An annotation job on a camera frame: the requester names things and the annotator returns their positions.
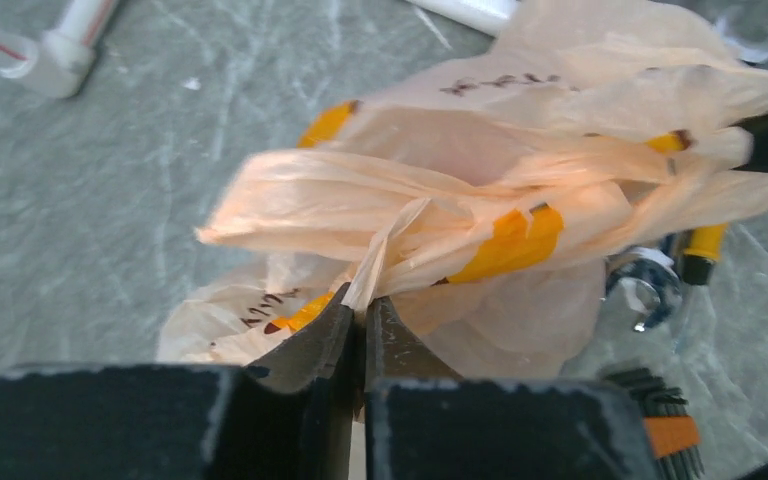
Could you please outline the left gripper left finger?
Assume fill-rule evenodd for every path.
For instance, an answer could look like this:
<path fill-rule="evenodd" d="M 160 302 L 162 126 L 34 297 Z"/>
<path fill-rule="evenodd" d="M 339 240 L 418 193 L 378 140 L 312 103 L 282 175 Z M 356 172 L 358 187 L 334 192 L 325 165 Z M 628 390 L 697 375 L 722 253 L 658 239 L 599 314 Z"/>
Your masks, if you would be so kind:
<path fill-rule="evenodd" d="M 0 374 L 0 479 L 345 479 L 354 315 L 338 290 L 260 359 Z"/>

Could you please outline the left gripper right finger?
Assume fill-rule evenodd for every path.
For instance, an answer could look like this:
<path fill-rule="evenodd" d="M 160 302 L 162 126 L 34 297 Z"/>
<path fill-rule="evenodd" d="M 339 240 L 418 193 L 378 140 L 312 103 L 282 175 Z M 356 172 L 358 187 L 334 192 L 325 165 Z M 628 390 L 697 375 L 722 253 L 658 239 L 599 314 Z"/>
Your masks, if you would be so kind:
<path fill-rule="evenodd" d="M 464 379 L 401 321 L 366 314 L 371 479 L 654 479 L 642 416 L 620 388 L 581 380 Z"/>

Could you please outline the orange plastic bag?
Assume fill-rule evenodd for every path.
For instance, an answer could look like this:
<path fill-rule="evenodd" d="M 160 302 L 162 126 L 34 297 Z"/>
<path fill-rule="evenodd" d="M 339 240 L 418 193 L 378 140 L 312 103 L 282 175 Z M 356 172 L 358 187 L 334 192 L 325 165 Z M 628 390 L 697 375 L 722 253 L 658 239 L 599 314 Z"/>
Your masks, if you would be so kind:
<path fill-rule="evenodd" d="M 594 330 L 606 260 L 768 211 L 743 170 L 768 70 L 652 1 L 526 1 L 486 54 L 326 111 L 246 159 L 198 232 L 250 261 L 162 327 L 160 361 L 246 364 L 347 287 L 388 296 L 456 371 L 551 377 Z"/>

